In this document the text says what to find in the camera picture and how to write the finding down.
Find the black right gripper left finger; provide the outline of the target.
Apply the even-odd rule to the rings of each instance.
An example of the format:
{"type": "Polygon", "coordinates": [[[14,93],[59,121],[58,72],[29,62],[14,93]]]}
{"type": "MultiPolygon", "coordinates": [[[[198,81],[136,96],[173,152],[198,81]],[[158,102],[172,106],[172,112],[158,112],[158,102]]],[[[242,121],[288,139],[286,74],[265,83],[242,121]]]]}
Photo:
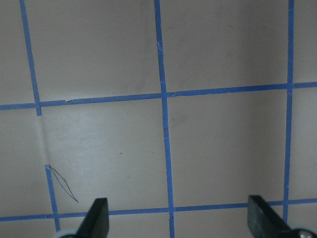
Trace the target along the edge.
{"type": "Polygon", "coordinates": [[[75,233],[75,238],[106,238],[109,232],[107,198],[97,198],[75,233]]]}

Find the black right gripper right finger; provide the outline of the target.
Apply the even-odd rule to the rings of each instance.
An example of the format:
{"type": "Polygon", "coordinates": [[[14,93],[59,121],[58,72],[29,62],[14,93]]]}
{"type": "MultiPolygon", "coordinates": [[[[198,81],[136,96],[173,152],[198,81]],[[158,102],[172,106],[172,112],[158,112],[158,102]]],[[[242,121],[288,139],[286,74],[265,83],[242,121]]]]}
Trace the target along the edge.
{"type": "Polygon", "coordinates": [[[247,225],[254,238],[289,238],[292,230],[259,195],[249,195],[247,225]]]}

